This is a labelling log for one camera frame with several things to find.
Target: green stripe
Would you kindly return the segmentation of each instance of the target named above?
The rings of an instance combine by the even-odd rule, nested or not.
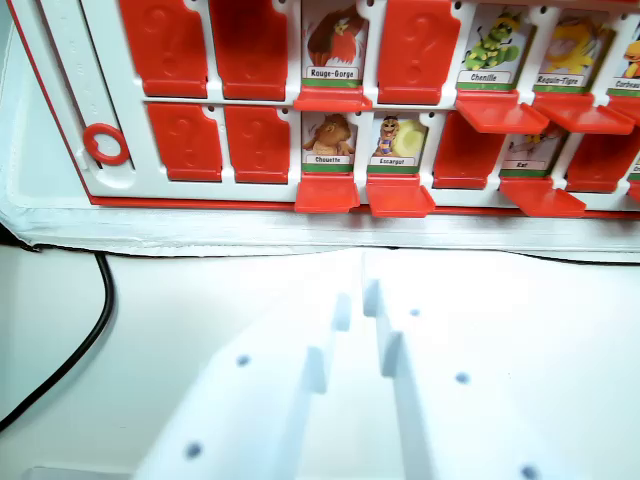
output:
[[[348,87],[357,88],[362,80],[330,80],[326,78],[303,78],[302,84],[308,87]]]
[[[622,90],[621,88],[610,88],[607,95],[620,95],[621,97],[640,97],[638,90]]]
[[[584,93],[587,87],[558,87],[550,85],[534,85],[534,92]]]
[[[420,167],[390,167],[388,165],[369,165],[368,173],[418,173]]]
[[[458,82],[458,90],[513,90],[514,85],[512,83],[473,83],[473,82]]]
[[[518,170],[503,169],[500,170],[501,177],[544,177],[547,175],[546,170]]]
[[[353,165],[320,165],[317,163],[303,163],[303,172],[333,172],[333,173],[348,173],[353,172]]]

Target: name label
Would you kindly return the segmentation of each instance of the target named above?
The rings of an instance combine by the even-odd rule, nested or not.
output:
[[[304,163],[315,163],[320,165],[349,165],[351,157],[349,155],[306,155]]]
[[[458,75],[459,82],[470,83],[509,83],[511,72],[485,73],[476,70],[463,70]]]
[[[619,90],[640,90],[640,80],[634,78],[614,78],[610,88]]]
[[[358,69],[353,67],[307,67],[307,78],[353,80],[358,78]]]
[[[502,164],[507,170],[546,170],[547,162],[543,160],[507,160]]]
[[[584,80],[584,75],[554,75],[549,73],[540,73],[538,74],[536,85],[581,87],[584,84]]]
[[[415,167],[418,161],[413,157],[371,157],[369,165],[385,167]]]

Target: red ring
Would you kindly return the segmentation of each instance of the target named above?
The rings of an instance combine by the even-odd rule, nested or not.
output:
[[[98,134],[109,135],[118,142],[118,145],[120,145],[120,153],[115,156],[105,155],[102,153],[98,149],[98,142],[95,139],[95,136]],[[122,165],[124,162],[129,160],[129,148],[127,147],[127,142],[125,141],[122,132],[117,128],[113,128],[111,125],[106,125],[104,123],[94,123],[93,125],[89,125],[82,135],[82,141],[84,142],[84,148],[87,149],[89,155],[100,163],[105,163],[115,167]]]

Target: white plastic frame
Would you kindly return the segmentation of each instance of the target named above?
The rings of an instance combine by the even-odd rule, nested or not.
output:
[[[38,1],[42,1],[43,11],[46,14],[51,34],[56,42],[55,49],[54,46],[50,45],[48,32],[40,22]],[[51,100],[67,142],[71,151],[74,152],[74,160],[86,188],[91,195],[98,197],[294,202],[297,186],[301,178],[301,125],[300,113],[290,108],[290,106],[299,93],[301,79],[300,1],[286,0],[284,4],[281,4],[278,0],[273,0],[274,8],[286,14],[289,19],[289,75],[284,102],[230,101],[223,97],[221,81],[216,73],[215,48],[211,28],[209,28],[208,2],[207,0],[184,1],[185,5],[192,10],[198,11],[202,17],[209,67],[207,99],[175,99],[147,97],[144,95],[142,82],[135,72],[127,44],[117,0],[101,0],[100,2],[60,0],[57,4],[51,0],[12,1],[20,27],[25,33],[29,50],[34,57],[38,72],[43,79],[47,95]],[[531,7],[530,18],[537,26],[537,33],[517,85],[520,101],[530,104],[535,97],[532,91],[533,83],[562,7],[573,9],[576,8],[576,5],[569,2],[555,1],[545,5],[538,2],[521,1],[491,3],[529,4]],[[61,10],[56,16],[54,4],[73,15],[60,15]],[[430,129],[421,159],[421,183],[429,189],[436,204],[439,206],[459,207],[515,207],[498,191],[500,184],[498,174],[504,151],[510,141],[509,136],[505,139],[502,152],[488,177],[485,189],[433,188],[433,163],[437,154],[439,137],[444,127],[446,112],[453,108],[455,104],[457,95],[455,85],[459,64],[464,56],[464,48],[476,5],[474,2],[461,2],[460,8],[455,8],[454,2],[452,2],[451,12],[452,15],[460,19],[461,29],[447,81],[442,88],[440,103],[434,106],[393,105],[379,104],[377,102],[378,51],[384,25],[386,0],[375,0],[371,6],[367,4],[366,0],[357,0],[358,11],[369,21],[363,89],[365,95],[373,100],[374,105],[373,111],[362,112],[360,116],[355,114],[349,116],[349,121],[358,125],[354,179],[360,193],[361,203],[367,203],[366,169],[370,153],[368,149],[371,135],[376,134],[376,132],[371,131],[371,120],[374,112],[380,110],[418,110],[421,122]],[[544,14],[540,10],[542,6],[546,6]],[[606,95],[609,81],[613,77],[620,55],[624,52],[635,26],[640,21],[640,16],[633,13],[627,14],[628,10],[624,10],[621,6],[610,6],[595,1],[581,2],[580,7],[584,10],[610,9],[611,18],[615,19],[612,21],[612,27],[616,30],[617,35],[591,90],[595,97],[595,104],[606,105],[609,101]],[[82,16],[86,18],[88,32],[84,26]],[[95,55],[90,45],[86,45],[89,36],[95,47]],[[82,44],[82,49],[72,52],[71,50],[77,44]],[[57,62],[58,55],[62,65],[65,66],[66,73],[60,70],[60,65]],[[73,70],[69,66],[78,60],[81,60],[80,63],[83,65],[83,70],[89,72],[88,74],[84,76],[73,74]],[[100,73],[104,76],[104,82],[101,81]],[[83,97],[82,88],[86,87],[87,79],[95,81],[89,82],[91,84],[90,95]],[[65,85],[67,80],[71,85],[73,97],[71,92],[67,91]],[[111,102],[107,101],[109,98],[113,105],[112,109],[109,108]],[[87,102],[91,101],[99,104],[99,108],[93,115],[91,110],[87,108]],[[176,182],[167,178],[166,169],[160,160],[151,124],[146,113],[145,102],[149,101],[198,103],[203,105],[205,115],[216,119],[223,155],[221,182]],[[82,118],[78,118],[74,102],[77,104]],[[290,148],[290,171],[286,185],[235,182],[224,121],[224,106],[227,104],[273,106],[278,108],[279,117],[289,122],[292,142]],[[216,107],[215,112],[212,114],[206,108],[209,105]],[[282,113],[282,108],[285,106],[289,110],[286,115]],[[433,112],[434,116],[429,117],[429,112]],[[135,170],[131,167],[130,162],[119,167],[104,166],[99,168],[96,162],[87,154],[82,143],[84,124],[98,121],[115,126],[120,125],[127,139]],[[551,173],[554,187],[566,187],[564,178],[566,170],[573,153],[579,146],[581,138],[582,135],[580,134],[572,134],[565,143],[563,151]],[[100,145],[101,150],[104,148],[105,153],[108,153],[109,149],[113,149],[112,146],[104,142],[101,142]],[[633,202],[626,195],[628,190],[629,182],[625,177],[620,180],[618,188],[612,194],[576,193],[574,195],[584,201],[590,210],[639,211],[640,205]]]

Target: red flap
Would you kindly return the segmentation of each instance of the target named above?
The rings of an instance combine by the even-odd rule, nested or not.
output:
[[[517,92],[458,92],[456,108],[481,133],[541,133],[549,119],[527,104]]]
[[[450,0],[388,0],[378,102],[437,104],[459,32]]]
[[[183,1],[120,0],[136,71],[149,96],[207,96],[202,20]]]
[[[302,86],[293,107],[301,112],[349,113],[371,110],[371,100],[364,96],[362,87],[334,88]]]
[[[640,150],[640,128],[630,135],[585,135],[567,169],[567,190],[612,193]]]
[[[629,117],[636,122],[636,125],[640,126],[640,98],[623,96],[611,96],[609,98],[608,107]]]
[[[149,118],[171,180],[219,182],[222,153],[218,124],[200,105],[150,103]]]
[[[634,121],[610,107],[594,107],[593,95],[537,93],[533,107],[573,133],[627,135]]]
[[[229,105],[224,116],[236,182],[287,183],[291,133],[277,109]]]
[[[305,173],[298,185],[298,213],[347,213],[360,205],[353,174]]]
[[[631,188],[629,189],[629,196],[636,202],[640,203],[640,182],[630,182]]]
[[[570,193],[554,189],[550,178],[503,178],[500,191],[530,217],[581,217],[587,207]]]
[[[486,187],[504,138],[504,134],[479,133],[459,112],[449,112],[435,161],[434,187]]]
[[[374,217],[424,218],[436,208],[417,175],[369,175],[367,196]]]
[[[271,0],[209,0],[209,8],[225,98],[284,100],[287,16]]]

